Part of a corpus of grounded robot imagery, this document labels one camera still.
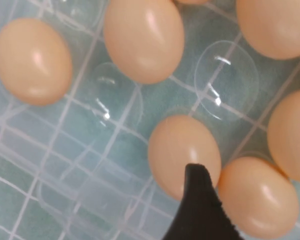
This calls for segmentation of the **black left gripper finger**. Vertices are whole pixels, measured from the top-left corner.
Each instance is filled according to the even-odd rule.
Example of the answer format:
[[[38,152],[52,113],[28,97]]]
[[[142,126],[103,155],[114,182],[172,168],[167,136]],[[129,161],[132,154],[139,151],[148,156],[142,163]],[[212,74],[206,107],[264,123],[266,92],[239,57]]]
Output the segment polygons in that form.
[[[241,240],[213,187],[208,170],[201,164],[185,167],[183,198],[166,240]]]

